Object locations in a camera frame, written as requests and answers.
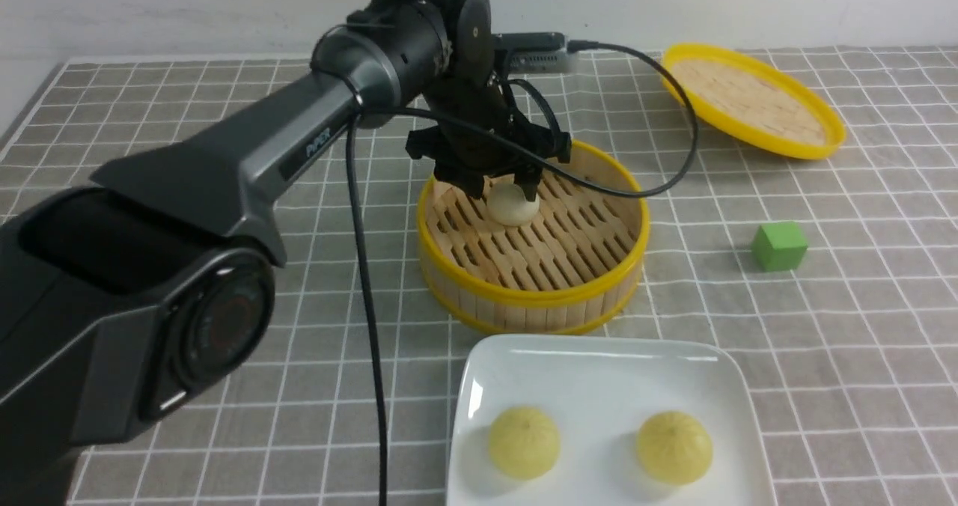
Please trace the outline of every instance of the white bun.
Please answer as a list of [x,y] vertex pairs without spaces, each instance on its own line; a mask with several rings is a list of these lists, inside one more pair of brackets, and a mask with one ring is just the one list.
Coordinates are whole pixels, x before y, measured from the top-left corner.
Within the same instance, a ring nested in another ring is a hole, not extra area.
[[540,199],[526,201],[519,186],[511,182],[497,182],[486,196],[489,215],[496,222],[507,226],[525,225],[538,214]]

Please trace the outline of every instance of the yellow steamer lid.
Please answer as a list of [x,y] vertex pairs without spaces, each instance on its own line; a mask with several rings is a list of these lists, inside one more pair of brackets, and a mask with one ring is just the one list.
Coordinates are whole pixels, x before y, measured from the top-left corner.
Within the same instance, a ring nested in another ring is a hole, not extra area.
[[845,141],[841,118],[824,100],[762,61],[702,43],[680,43],[662,63],[685,88],[698,117],[755,147],[819,160]]

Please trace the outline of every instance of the yellow rim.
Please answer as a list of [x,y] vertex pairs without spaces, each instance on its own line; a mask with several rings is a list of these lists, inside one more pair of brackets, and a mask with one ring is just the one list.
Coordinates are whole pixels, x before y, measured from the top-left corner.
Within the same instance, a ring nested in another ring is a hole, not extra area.
[[[429,288],[429,291],[432,292],[436,300],[439,301],[439,304],[446,308],[453,317],[458,319],[464,325],[471,326],[473,329],[476,329],[479,332],[488,333],[488,335],[500,335],[500,333],[522,333],[510,331],[509,329],[503,329],[500,326],[490,325],[489,323],[484,323],[477,320],[475,317],[468,315],[468,313],[462,311],[462,309],[459,309],[457,305],[452,304],[452,301],[448,298],[445,298],[445,296],[438,291],[435,285],[432,284],[432,278],[429,278],[429,274],[427,271],[425,271],[425,268],[422,268],[422,278],[424,278],[425,284]],[[625,297],[623,297],[622,300],[620,300],[619,303],[613,307],[613,309],[610,309],[608,313],[605,313],[596,319],[592,319],[588,323],[585,323],[585,325],[573,326],[571,329],[560,329],[560,331],[538,333],[549,333],[549,335],[583,335],[586,332],[592,332],[595,329],[598,329],[599,326],[605,325],[605,323],[609,322],[613,317],[618,315],[619,312],[622,311],[627,304],[629,304],[629,301],[632,300],[632,295],[635,294],[636,289],[639,288],[640,281],[641,280],[635,281],[635,284],[629,288],[629,292],[626,293]]]
[[[828,103],[825,103],[825,100],[820,99],[794,77],[788,76],[788,74],[782,73],[780,70],[776,70],[748,55],[732,52],[729,49],[716,48],[716,46],[704,45],[704,43],[678,43],[678,45],[672,46],[662,57],[662,65],[671,70],[675,63],[692,58],[721,62],[775,85],[790,94],[794,100],[798,100],[798,103],[801,103],[805,109],[817,118],[825,130],[826,137],[825,144],[804,144],[804,142],[770,134],[739,121],[738,118],[730,116],[702,100],[696,93],[687,90],[686,94],[692,101],[692,107],[695,107],[695,113],[701,120],[712,124],[713,127],[739,138],[747,144],[755,145],[755,147],[803,160],[826,158],[845,142],[845,126],[838,114],[835,114],[835,111],[829,107]],[[671,84],[668,84],[667,81],[663,81],[663,83],[665,83],[671,96],[678,100],[678,93],[671,87]]]
[[[616,171],[619,171],[619,173],[626,178],[626,182],[629,183],[633,191],[640,191],[639,183],[632,177],[632,173],[629,173],[626,168],[619,164],[619,162],[616,162],[614,158],[605,154],[605,152],[592,147],[592,145],[585,144],[582,141],[572,141],[572,147],[585,149],[589,154],[602,158],[602,160],[608,162],[609,165],[612,165]],[[499,302],[499,304],[518,305],[518,307],[525,308],[547,308],[553,307],[553,305],[567,305],[572,304],[572,302],[588,300],[589,298],[606,292],[609,288],[618,284],[619,281],[622,281],[623,278],[626,277],[626,274],[629,274],[629,271],[632,271],[632,268],[640,263],[642,255],[644,251],[646,251],[646,246],[649,243],[649,205],[647,205],[644,199],[636,199],[636,201],[639,202],[639,213],[641,217],[638,240],[636,240],[635,246],[632,247],[632,251],[622,260],[622,263],[617,264],[615,268],[609,270],[606,274],[595,278],[595,280],[586,282],[586,284],[578,285],[578,287],[555,291],[520,291],[517,289],[499,287],[499,285],[493,285],[488,281],[479,280],[479,278],[470,276],[464,268],[448,260],[448,258],[442,254],[442,250],[436,246],[435,241],[432,240],[427,224],[425,224],[425,220],[427,220],[425,209],[427,209],[433,184],[435,184],[435,180],[429,178],[427,185],[422,186],[422,193],[420,194],[420,199],[418,199],[416,226],[418,236],[420,237],[420,250],[428,256],[429,260],[433,261],[442,273],[455,280],[456,284],[460,287],[468,289],[469,292],[472,292],[472,294],[476,296],[486,298],[493,302]]]

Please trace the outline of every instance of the gray checkered tablecloth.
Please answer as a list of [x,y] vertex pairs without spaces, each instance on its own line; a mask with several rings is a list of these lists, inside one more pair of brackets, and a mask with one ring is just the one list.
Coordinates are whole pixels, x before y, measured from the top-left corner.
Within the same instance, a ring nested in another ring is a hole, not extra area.
[[[751,54],[835,105],[847,144],[800,162],[706,128],[690,174],[650,200],[640,290],[596,334],[728,350],[755,401],[780,506],[954,505],[958,49]],[[304,72],[304,61],[276,60],[65,66],[4,151],[0,220]],[[578,73],[533,80],[565,128],[645,186],[685,156],[684,117],[639,62],[598,53]],[[479,339],[418,271],[413,205],[431,167],[408,160],[403,142],[427,125],[396,118],[359,141],[394,506],[444,503],[456,391]],[[374,504],[373,390],[344,182],[338,148],[278,203],[290,265],[253,359],[133,442],[91,449],[73,504]],[[766,220],[796,220],[807,234],[795,272],[753,263]]]

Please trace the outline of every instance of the cable connector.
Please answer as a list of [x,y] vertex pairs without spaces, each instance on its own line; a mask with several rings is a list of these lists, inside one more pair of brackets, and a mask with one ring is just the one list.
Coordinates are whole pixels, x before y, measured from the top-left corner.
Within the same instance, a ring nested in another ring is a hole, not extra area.
[[565,50],[569,52],[569,55],[578,52],[589,52],[592,49],[598,48],[599,43],[594,40],[569,40],[569,43],[566,43],[565,46]]

